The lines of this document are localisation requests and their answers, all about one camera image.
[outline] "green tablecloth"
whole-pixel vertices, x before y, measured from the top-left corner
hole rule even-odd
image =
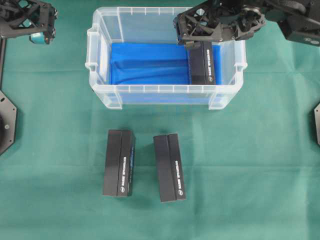
[[[244,86],[228,107],[125,105],[89,86],[87,33],[102,6],[201,1],[52,0],[49,46],[8,41],[3,91],[19,109],[0,157],[3,240],[318,240],[320,50],[268,22],[247,41]],[[136,135],[133,196],[102,196],[107,131]],[[161,204],[153,136],[178,133],[187,200]]]

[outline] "blue fabric lining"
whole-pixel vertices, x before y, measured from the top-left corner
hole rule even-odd
[[[214,45],[216,84],[221,80],[220,46]],[[189,85],[188,55],[183,45],[113,43],[111,85]]]

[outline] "black cardboard box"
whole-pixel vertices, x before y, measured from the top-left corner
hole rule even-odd
[[[177,134],[153,137],[160,200],[185,200],[186,191]]]
[[[135,136],[132,131],[109,130],[103,195],[128,197],[132,193]]]
[[[188,50],[189,78],[192,85],[215,85],[216,75],[212,43],[198,42],[199,46]]]

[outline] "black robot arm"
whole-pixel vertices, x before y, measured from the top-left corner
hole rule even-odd
[[[57,10],[38,0],[0,0],[0,37],[30,35],[35,44],[49,44],[56,36]]]
[[[320,47],[320,0],[208,0],[174,19],[178,44],[247,40],[266,20],[285,38]]]

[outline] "transparent plastic bin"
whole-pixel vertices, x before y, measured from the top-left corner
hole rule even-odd
[[[101,7],[87,31],[89,84],[108,109],[123,104],[208,105],[225,108],[244,83],[245,41],[220,43],[223,85],[110,85],[112,43],[175,44],[175,16],[188,7]]]

